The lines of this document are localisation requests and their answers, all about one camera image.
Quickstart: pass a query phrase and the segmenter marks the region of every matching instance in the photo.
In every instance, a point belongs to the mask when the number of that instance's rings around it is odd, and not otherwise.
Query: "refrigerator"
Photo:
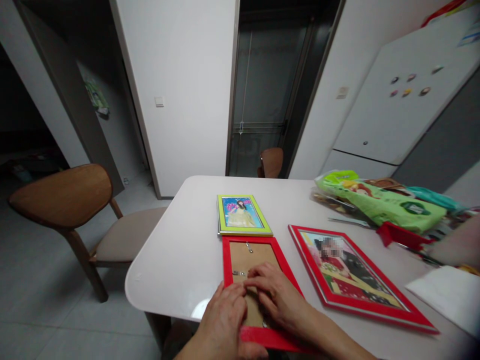
[[[480,160],[479,65],[480,5],[383,46],[321,174],[446,190]]]

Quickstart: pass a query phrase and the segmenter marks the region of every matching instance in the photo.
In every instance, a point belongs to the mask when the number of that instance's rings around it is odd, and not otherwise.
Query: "hand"
[[[328,316],[311,306],[285,274],[265,262],[248,271],[245,287],[256,287],[258,299],[274,321],[290,333],[338,359],[375,359]]]
[[[240,325],[247,314],[245,293],[241,283],[224,288],[222,281],[206,307],[198,331],[177,359],[267,358],[263,346],[240,339]]]
[[[258,299],[275,322],[290,333],[315,343],[319,312],[292,285],[285,274],[269,262],[248,271],[245,287],[256,287]]]

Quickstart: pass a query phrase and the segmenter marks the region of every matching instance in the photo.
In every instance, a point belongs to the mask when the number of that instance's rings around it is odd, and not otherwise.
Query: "red picture frame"
[[[411,330],[419,331],[427,334],[439,334],[440,332],[428,321],[428,319],[403,295],[400,290],[380,271],[380,269],[364,254],[362,250],[343,232],[334,232],[323,229],[315,229],[310,227],[302,227],[289,225],[288,230],[295,242],[301,259],[310,275],[311,281],[316,288],[320,300],[323,305],[329,308],[361,315],[377,321],[398,325]],[[365,299],[360,299],[356,295],[354,297],[335,293],[331,285],[329,285],[323,269],[322,272],[312,256],[311,249],[306,244],[306,240],[301,233],[309,233],[313,235],[327,235],[332,238],[343,238],[350,250],[353,250],[357,258],[365,269],[369,270],[372,278],[379,281],[383,288],[389,292],[389,296],[393,296],[401,307],[395,307],[391,304],[383,304]]]
[[[274,237],[253,237],[253,236],[223,236],[223,280],[224,286],[228,287],[234,282],[232,274],[232,257],[230,253],[230,243],[250,243],[250,244],[269,244],[275,254],[276,260],[282,272],[290,280],[293,286],[302,295],[299,284],[295,279],[294,273],[290,269],[284,253],[280,249],[277,239]],[[285,352],[313,353],[315,350],[306,343],[294,338],[288,332],[278,329],[242,326],[240,328],[240,338],[244,342],[254,342],[263,345],[268,349],[276,349]]]

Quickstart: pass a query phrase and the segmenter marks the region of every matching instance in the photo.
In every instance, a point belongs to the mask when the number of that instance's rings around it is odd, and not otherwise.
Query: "white table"
[[[217,194],[253,194],[306,300],[355,341],[381,359],[460,358],[474,340],[404,288],[431,268],[398,246],[385,248],[373,230],[329,221],[337,213],[309,199],[314,185],[306,180],[188,178],[130,266],[125,281],[128,300],[146,313],[195,321],[192,311],[223,279]],[[288,224],[346,233],[441,334],[423,335],[324,308]]]

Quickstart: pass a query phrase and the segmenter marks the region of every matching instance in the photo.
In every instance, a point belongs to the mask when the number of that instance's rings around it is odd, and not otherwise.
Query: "photo of girl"
[[[252,201],[248,197],[223,197],[225,223],[232,228],[263,228]]]
[[[405,310],[343,238],[300,233],[334,294]]]

